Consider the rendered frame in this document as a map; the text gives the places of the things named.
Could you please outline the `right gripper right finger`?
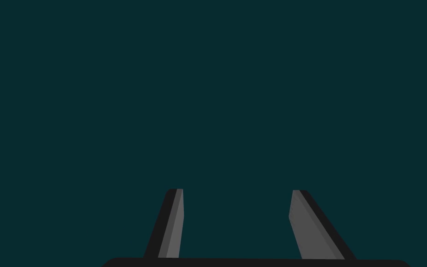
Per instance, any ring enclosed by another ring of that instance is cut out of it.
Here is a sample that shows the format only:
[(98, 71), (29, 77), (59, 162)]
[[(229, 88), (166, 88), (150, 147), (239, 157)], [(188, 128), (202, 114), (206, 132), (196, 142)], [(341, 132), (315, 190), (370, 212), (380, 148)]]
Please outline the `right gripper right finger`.
[(292, 191), (289, 222), (301, 259), (356, 259), (354, 253), (307, 190)]

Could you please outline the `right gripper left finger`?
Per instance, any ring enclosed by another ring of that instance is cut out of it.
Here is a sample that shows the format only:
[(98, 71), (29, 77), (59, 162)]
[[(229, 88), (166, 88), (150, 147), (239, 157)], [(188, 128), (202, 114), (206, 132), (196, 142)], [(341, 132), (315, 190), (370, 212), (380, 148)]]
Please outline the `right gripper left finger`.
[(183, 222), (183, 189), (169, 189), (164, 196), (144, 258), (178, 258)]

